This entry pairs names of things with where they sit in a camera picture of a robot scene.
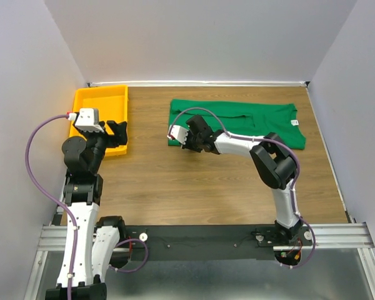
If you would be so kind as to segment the yellow plastic tray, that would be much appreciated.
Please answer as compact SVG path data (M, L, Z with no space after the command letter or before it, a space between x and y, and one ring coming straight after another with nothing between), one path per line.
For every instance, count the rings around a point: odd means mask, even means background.
M126 85L86 87L76 91L72 110L96 108L100 121L121 123L128 122L128 102Z

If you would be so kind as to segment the green t-shirt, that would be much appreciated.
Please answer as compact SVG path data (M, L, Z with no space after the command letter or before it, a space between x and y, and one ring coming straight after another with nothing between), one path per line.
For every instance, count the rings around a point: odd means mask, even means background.
M258 104L230 101L193 101L173 99L170 103L169 121L187 127L186 121L199 114L213 131L221 129L219 118L228 131L245 136L278 134L291 149L303 150L306 138L299 129L298 110L294 104Z

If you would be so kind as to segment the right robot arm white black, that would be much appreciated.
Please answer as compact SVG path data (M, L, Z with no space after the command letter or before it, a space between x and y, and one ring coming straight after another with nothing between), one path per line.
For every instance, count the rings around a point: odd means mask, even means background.
M217 155L235 154L253 161L262 182L271 189L276 208L273 238L291 244L303 226L298 210L296 181L300 173L297 156L274 132L265 136L234 134L225 128L213 131L200 115L186 121L187 127L173 126L170 136L183 149Z

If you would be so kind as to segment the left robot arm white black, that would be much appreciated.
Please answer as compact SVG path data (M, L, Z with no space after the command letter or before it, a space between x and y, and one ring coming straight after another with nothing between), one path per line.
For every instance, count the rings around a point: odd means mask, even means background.
M128 142L125 121L101 121L98 132L81 132L64 141L67 167L64 203L68 215L62 267L46 299L105 299L105 276L115 247L126 239L121 216L97 218L103 178L98 170L106 149Z

